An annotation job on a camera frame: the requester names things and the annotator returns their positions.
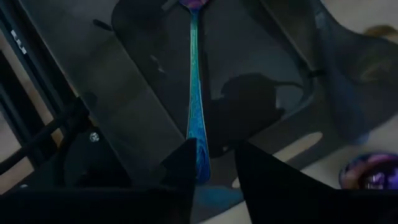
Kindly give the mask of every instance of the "spoon handle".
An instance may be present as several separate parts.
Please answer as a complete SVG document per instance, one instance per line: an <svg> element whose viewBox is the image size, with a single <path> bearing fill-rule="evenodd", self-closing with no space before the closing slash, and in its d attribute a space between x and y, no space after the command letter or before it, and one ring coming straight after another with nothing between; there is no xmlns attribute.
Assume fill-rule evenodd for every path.
<svg viewBox="0 0 398 224"><path fill-rule="evenodd" d="M197 183L204 184L210 178L210 160L201 101L197 12L192 13L191 19L191 81L187 139L190 138L197 139Z"/></svg>

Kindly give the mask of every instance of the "iridescent spoon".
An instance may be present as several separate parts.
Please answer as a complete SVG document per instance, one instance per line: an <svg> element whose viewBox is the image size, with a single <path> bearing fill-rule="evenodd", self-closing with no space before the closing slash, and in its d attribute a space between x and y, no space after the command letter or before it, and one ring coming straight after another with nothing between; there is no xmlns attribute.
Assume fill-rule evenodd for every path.
<svg viewBox="0 0 398 224"><path fill-rule="evenodd" d="M191 12L191 82L187 139L197 139L197 183L204 184L210 178L210 160L207 146L205 118L201 102L198 58L198 21L200 9L208 0L180 0Z"/></svg>

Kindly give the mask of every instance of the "spoon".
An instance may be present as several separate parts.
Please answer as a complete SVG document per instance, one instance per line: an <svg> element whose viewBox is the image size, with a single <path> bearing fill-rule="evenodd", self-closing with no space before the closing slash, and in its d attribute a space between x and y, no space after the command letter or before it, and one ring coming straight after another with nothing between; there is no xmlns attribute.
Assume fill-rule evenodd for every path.
<svg viewBox="0 0 398 224"><path fill-rule="evenodd" d="M201 101L201 83L198 58L198 22L200 9L208 0L180 0L191 13L191 80L187 139L197 139L197 183L210 179L210 159L207 145L205 118Z"/></svg>

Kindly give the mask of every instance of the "bolt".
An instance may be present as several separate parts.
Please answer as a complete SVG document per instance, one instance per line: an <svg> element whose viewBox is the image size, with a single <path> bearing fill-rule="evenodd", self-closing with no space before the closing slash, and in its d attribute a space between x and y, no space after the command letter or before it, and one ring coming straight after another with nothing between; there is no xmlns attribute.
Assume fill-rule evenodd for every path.
<svg viewBox="0 0 398 224"><path fill-rule="evenodd" d="M100 140L100 136L98 133L91 133L90 134L90 141L91 142L98 142Z"/></svg>

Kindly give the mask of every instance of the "screw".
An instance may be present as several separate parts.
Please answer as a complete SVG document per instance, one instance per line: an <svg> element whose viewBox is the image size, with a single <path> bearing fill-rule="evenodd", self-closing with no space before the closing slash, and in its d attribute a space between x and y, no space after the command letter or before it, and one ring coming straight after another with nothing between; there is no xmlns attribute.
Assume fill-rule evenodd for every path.
<svg viewBox="0 0 398 224"><path fill-rule="evenodd" d="M91 142L98 142L100 140L100 136L98 133L91 133L90 134L90 141Z"/></svg>

